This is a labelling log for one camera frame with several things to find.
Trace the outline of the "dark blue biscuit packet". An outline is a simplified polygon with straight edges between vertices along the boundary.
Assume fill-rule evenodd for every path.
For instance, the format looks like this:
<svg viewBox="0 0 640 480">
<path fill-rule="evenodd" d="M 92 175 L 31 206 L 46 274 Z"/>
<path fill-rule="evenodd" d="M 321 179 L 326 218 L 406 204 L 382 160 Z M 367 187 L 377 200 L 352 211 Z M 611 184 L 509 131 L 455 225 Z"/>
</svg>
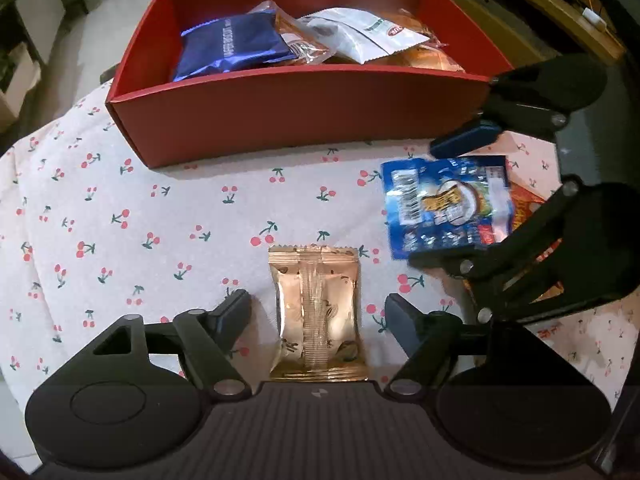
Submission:
<svg viewBox="0 0 640 480">
<path fill-rule="evenodd" d="M 181 34 L 182 52 L 173 82 L 295 61 L 276 29 L 276 14 L 259 11 L 216 18 Z"/>
</svg>

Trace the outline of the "blue coconut snack packet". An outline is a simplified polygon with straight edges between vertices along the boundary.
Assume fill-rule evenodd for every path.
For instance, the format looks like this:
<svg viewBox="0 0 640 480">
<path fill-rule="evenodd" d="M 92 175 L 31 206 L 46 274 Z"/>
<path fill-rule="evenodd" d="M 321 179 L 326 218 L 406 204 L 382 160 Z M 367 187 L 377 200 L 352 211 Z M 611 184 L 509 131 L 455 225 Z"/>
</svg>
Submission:
<svg viewBox="0 0 640 480">
<path fill-rule="evenodd" d="M 514 206 L 502 155 L 398 159 L 384 162 L 381 174 L 395 259 L 489 246 L 512 232 Z"/>
</svg>

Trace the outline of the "gold snack packet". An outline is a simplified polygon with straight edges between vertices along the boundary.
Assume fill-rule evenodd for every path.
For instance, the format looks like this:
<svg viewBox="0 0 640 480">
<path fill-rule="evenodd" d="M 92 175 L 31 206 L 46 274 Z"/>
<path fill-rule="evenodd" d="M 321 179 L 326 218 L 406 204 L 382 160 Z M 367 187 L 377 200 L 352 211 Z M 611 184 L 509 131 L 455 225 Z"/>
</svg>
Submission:
<svg viewBox="0 0 640 480">
<path fill-rule="evenodd" d="M 359 335 L 360 262 L 354 248 L 269 249 L 279 347 L 274 382 L 361 382 L 368 378 Z"/>
</svg>

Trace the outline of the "cherry print tablecloth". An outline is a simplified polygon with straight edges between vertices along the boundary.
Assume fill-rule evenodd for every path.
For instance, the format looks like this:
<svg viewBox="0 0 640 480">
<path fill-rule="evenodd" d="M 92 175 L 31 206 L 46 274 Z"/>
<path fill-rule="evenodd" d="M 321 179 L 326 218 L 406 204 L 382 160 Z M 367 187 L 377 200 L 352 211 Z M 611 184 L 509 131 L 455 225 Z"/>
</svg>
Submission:
<svg viewBox="0 0 640 480">
<path fill-rule="evenodd" d="M 383 300 L 399 292 L 424 312 L 466 315 L 461 282 L 410 269 L 388 244 L 381 165 L 427 158 L 427 141 L 321 145 L 149 170 L 104 105 L 111 81 L 1 156 L 1 371 L 15 402 L 125 314 L 168 323 L 209 310 L 235 289 L 254 299 L 252 320 L 228 359 L 253 385 L 266 379 L 278 342 L 273 245 L 355 249 L 360 334 L 369 378 L 386 385 L 406 359 L 386 327 Z M 638 337 L 639 293 L 561 321 L 535 325 L 612 406 Z M 203 458 L 140 479 L 542 479 L 474 463 L 431 425 L 404 411 L 347 402 L 331 413 L 367 415 L 372 431 L 328 434 L 319 404 L 295 400 L 291 417 L 238 438 L 213 433 Z"/>
</svg>

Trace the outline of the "red cardboard box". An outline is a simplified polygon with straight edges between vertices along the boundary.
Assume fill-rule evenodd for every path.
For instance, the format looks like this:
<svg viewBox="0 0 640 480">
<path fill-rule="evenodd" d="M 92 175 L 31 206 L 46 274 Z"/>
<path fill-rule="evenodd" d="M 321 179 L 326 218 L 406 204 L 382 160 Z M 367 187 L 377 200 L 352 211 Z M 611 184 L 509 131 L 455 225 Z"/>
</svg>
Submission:
<svg viewBox="0 0 640 480">
<path fill-rule="evenodd" d="M 171 80 L 181 33 L 265 0 L 152 0 L 105 105 L 150 168 L 246 152 L 436 138 L 480 109 L 510 63 L 452 0 L 273 0 L 302 16 L 331 6 L 407 10 L 442 40 L 458 72 L 390 65 L 279 66 Z"/>
</svg>

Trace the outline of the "steamed cake snack packet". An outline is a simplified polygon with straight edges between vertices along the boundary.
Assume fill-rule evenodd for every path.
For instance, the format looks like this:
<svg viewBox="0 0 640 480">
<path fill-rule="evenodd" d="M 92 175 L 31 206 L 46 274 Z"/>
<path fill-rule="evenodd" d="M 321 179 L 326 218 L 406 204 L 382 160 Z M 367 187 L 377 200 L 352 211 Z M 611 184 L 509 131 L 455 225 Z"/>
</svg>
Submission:
<svg viewBox="0 0 640 480">
<path fill-rule="evenodd" d="M 424 44 L 419 44 L 408 50 L 371 61 L 371 65 L 405 66 L 421 70 L 446 70 L 446 72 L 464 73 L 464 68 L 442 50 L 445 45 L 439 41 L 434 32 L 409 11 L 399 9 L 396 12 L 384 12 L 381 16 L 427 37 L 428 40 Z"/>
</svg>

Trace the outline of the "green white snack packet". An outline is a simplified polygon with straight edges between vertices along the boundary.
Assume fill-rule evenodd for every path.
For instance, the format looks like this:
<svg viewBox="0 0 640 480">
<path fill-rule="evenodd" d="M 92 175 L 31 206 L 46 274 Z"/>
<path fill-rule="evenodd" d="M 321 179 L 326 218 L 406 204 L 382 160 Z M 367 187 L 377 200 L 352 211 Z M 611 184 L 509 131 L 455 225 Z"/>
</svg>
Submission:
<svg viewBox="0 0 640 480">
<path fill-rule="evenodd" d="M 277 66 L 319 65 L 335 55 L 336 51 L 317 39 L 309 27 L 284 12 L 272 0 L 254 6 L 250 13 L 272 12 L 274 28 L 294 54 L 292 60 L 277 62 Z"/>
</svg>

